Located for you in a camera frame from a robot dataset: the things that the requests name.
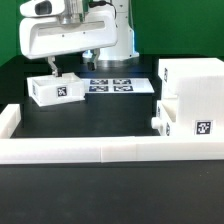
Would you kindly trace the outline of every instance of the cable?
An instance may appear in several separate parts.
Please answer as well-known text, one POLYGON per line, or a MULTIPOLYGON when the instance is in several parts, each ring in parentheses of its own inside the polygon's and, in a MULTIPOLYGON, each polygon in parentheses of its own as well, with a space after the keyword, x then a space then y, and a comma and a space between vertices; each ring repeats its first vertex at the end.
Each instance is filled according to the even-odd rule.
POLYGON ((89 7, 90 8, 95 8, 97 6, 105 6, 105 5, 110 5, 110 6, 113 6, 114 7, 114 11, 115 11, 115 19, 117 18, 117 11, 116 11, 116 8, 115 6, 110 3, 110 2, 106 2, 106 1, 99 1, 99 2, 89 2, 89 7))

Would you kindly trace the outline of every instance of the white robot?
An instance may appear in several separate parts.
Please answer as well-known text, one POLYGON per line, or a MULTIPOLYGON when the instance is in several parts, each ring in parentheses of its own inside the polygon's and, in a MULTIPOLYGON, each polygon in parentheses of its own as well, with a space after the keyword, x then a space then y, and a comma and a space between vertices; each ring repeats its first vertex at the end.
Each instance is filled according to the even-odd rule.
POLYGON ((57 55, 90 52, 83 56, 90 70, 98 60, 108 64, 138 58, 128 9, 129 0, 31 0, 21 5, 27 17, 20 24, 22 54, 47 58, 53 71, 51 76, 28 78, 29 96, 39 106, 84 99, 84 83, 74 73, 62 74, 54 64, 57 55))

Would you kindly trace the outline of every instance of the black surface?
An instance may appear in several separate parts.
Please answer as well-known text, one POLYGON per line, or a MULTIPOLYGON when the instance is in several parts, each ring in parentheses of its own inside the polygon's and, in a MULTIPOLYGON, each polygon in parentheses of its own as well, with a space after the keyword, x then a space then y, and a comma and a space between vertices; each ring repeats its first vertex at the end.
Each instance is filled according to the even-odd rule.
POLYGON ((63 73, 75 72, 80 78, 148 78, 156 92, 86 94, 85 101, 40 108, 28 97, 26 78, 51 74, 49 66, 44 60, 31 61, 23 56, 13 58, 2 69, 7 72, 7 76, 0 71, 0 77, 6 83, 0 85, 0 88, 5 89, 2 99, 8 99, 8 103, 15 101, 21 104, 22 121, 12 138, 157 135, 158 132, 152 130, 150 125, 161 89, 161 81, 156 76, 157 63, 158 58, 145 55, 141 56, 138 64, 132 66, 98 67, 97 71, 91 72, 79 55, 57 57, 56 64, 63 73), (18 82, 13 83, 10 94, 19 98, 10 99, 7 89, 14 80, 15 72, 18 72, 19 78, 18 82))
POLYGON ((3 166, 0 223, 222 224, 223 161, 3 166))

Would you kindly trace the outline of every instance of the white plastic block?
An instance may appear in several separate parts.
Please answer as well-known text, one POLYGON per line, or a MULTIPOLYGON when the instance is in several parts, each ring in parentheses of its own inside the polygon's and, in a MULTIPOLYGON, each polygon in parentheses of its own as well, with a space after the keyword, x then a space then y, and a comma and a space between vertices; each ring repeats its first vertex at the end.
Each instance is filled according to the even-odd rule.
POLYGON ((101 161, 97 143, 80 139, 0 141, 0 164, 92 163, 101 161))
POLYGON ((0 139, 10 138, 20 120, 19 104, 9 104, 0 114, 0 139))
POLYGON ((0 140, 0 164, 220 159, 224 139, 212 136, 0 140))
POLYGON ((157 117, 162 123, 162 128, 157 129, 161 135, 223 135, 222 61, 215 58, 161 59, 159 77, 163 82, 161 101, 157 103, 157 117))
POLYGON ((84 82, 74 73, 32 77, 27 79, 29 96, 41 106, 84 100, 84 82))

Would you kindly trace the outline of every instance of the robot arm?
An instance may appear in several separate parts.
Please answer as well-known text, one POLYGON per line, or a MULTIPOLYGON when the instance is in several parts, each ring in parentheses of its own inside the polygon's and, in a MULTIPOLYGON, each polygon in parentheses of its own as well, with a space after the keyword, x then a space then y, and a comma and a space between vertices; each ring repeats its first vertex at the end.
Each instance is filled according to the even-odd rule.
POLYGON ((29 59, 92 50, 94 70, 100 48, 117 43, 113 7, 89 10, 89 0, 31 0, 21 5, 21 51, 29 59))

